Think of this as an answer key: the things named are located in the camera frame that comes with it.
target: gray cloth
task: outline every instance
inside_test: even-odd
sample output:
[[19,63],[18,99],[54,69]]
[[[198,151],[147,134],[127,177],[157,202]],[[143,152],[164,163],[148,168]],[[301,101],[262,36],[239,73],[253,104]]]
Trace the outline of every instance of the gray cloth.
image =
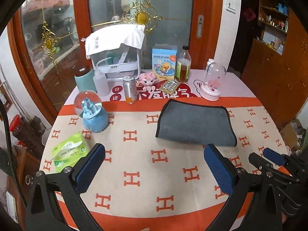
[[172,99],[161,111],[155,136],[190,144],[237,145],[225,107],[194,105]]

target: teal container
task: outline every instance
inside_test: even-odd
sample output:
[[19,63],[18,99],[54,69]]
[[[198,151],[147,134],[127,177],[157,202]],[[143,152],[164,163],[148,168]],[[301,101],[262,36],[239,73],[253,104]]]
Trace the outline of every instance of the teal container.
[[93,77],[94,72],[91,68],[84,67],[79,69],[79,71],[75,75],[75,81],[79,92],[92,90],[97,93]]

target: wall switch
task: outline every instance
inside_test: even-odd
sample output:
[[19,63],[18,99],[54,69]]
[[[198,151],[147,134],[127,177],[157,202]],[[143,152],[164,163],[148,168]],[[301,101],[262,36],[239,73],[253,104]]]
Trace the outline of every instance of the wall switch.
[[235,12],[236,12],[236,3],[235,3],[235,1],[227,0],[226,10],[235,14]]

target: silver can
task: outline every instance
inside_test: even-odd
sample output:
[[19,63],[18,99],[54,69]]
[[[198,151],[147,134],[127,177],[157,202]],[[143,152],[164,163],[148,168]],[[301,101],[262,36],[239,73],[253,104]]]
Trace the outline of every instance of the silver can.
[[126,102],[130,104],[135,103],[137,101],[137,86],[135,78],[131,75],[124,76],[123,88]]

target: white towel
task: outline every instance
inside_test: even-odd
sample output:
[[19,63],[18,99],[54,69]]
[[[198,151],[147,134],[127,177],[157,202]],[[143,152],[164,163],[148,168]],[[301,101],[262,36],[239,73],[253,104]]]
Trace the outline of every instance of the white towel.
[[137,49],[142,48],[144,25],[116,24],[101,28],[86,39],[86,55],[90,56],[105,50],[118,49],[121,43]]

